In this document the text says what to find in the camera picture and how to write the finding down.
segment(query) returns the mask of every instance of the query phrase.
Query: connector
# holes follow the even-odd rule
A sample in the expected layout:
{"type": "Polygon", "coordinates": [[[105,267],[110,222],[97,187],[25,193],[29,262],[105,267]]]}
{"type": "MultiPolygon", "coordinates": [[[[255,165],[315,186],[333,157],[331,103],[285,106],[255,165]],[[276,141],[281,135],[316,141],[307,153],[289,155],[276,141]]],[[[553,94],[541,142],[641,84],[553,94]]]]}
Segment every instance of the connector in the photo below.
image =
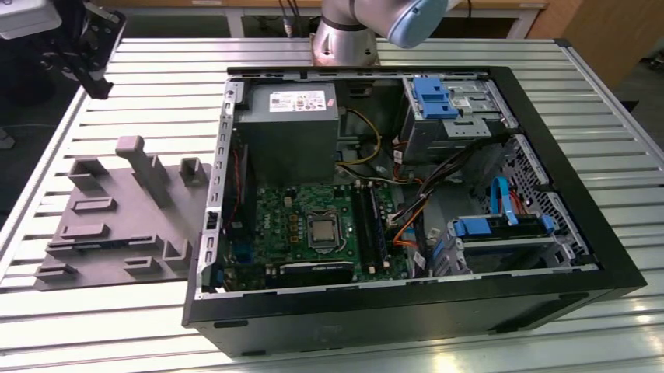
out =
{"type": "Polygon", "coordinates": [[[292,23],[289,22],[288,17],[283,17],[283,30],[285,31],[285,36],[288,38],[292,37],[292,23]]]}

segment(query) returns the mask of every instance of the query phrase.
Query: white label sticker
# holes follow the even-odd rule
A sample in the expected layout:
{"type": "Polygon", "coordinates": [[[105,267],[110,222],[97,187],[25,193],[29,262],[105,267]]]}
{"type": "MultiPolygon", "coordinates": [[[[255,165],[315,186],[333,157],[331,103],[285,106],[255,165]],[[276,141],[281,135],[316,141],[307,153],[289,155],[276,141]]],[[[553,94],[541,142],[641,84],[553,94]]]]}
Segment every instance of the white label sticker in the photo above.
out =
{"type": "Polygon", "coordinates": [[[394,151],[394,163],[398,163],[399,165],[403,162],[403,153],[398,150],[394,151]]]}
{"type": "Polygon", "coordinates": [[[324,91],[272,92],[269,113],[288,111],[324,111],[324,91]]]}
{"type": "Polygon", "coordinates": [[[424,269],[424,265],[426,265],[426,259],[422,256],[422,254],[419,254],[419,251],[415,251],[415,255],[412,256],[412,260],[415,261],[415,263],[419,266],[419,268],[423,270],[424,269]]]}
{"type": "Polygon", "coordinates": [[[467,99],[454,99],[452,103],[454,103],[454,106],[470,106],[467,99]]]}
{"type": "Polygon", "coordinates": [[[220,5],[220,0],[191,0],[191,5],[220,5]]]}

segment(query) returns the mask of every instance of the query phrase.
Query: slotted metal table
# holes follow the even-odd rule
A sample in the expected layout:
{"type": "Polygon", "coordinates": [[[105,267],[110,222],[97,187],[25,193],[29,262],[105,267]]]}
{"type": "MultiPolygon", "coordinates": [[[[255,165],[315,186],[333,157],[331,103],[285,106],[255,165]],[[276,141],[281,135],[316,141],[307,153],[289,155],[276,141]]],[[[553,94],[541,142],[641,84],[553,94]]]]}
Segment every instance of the slotted metal table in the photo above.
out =
{"type": "Polygon", "coordinates": [[[225,68],[311,63],[307,40],[128,39],[108,67],[110,97],[76,94],[0,233],[0,370],[664,371],[664,154],[575,51],[550,40],[428,40],[410,51],[380,41],[378,50],[382,65],[512,69],[649,285],[526,333],[236,361],[180,326],[181,281],[32,290],[73,159],[126,166],[114,139],[138,134],[164,164],[209,162],[225,68]]]}

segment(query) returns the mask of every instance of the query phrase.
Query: blue plastic clip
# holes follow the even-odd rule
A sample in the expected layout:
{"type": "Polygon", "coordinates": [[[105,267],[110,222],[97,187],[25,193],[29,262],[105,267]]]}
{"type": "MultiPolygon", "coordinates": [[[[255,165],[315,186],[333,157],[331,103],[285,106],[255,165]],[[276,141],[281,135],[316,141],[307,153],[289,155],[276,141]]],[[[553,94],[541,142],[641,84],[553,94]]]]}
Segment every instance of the blue plastic clip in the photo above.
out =
{"type": "Polygon", "coordinates": [[[555,230],[555,226],[553,223],[553,218],[549,215],[542,215],[541,216],[541,224],[543,224],[543,228],[546,230],[546,233],[550,234],[555,230]]]}
{"type": "Polygon", "coordinates": [[[439,78],[412,78],[412,96],[422,105],[424,119],[454,119],[458,110],[448,102],[448,91],[439,78]]]}
{"type": "Polygon", "coordinates": [[[490,226],[486,218],[463,218],[452,224],[456,237],[464,235],[488,235],[490,226]]]}
{"type": "Polygon", "coordinates": [[[466,235],[466,227],[460,221],[455,221],[454,224],[454,233],[456,233],[456,237],[462,237],[466,235]]]}
{"type": "Polygon", "coordinates": [[[494,178],[490,184],[490,213],[499,214],[499,204],[502,204],[503,214],[507,216],[507,221],[510,225],[518,224],[516,215],[514,214],[514,209],[511,207],[511,199],[508,198],[508,183],[507,179],[502,176],[494,178]]]}

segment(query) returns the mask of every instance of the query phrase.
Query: yellow wire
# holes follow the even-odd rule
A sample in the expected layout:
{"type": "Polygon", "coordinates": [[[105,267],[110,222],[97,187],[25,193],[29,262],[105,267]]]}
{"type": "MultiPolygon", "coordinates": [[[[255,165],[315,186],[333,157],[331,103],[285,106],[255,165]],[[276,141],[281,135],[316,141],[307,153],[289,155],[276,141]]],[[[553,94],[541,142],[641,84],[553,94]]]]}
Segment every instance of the yellow wire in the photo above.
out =
{"type": "Polygon", "coordinates": [[[364,121],[364,123],[371,127],[371,130],[374,130],[375,133],[375,144],[376,144],[374,153],[371,153],[368,157],[356,159],[355,161],[336,162],[337,165],[347,166],[347,165],[359,165],[360,163],[364,163],[372,157],[375,157],[375,155],[378,155],[378,152],[380,151],[380,134],[378,133],[378,128],[375,128],[375,125],[371,123],[371,121],[367,119],[367,117],[364,117],[364,115],[359,111],[356,111],[355,109],[345,109],[345,111],[349,111],[353,115],[356,115],[364,121]]]}

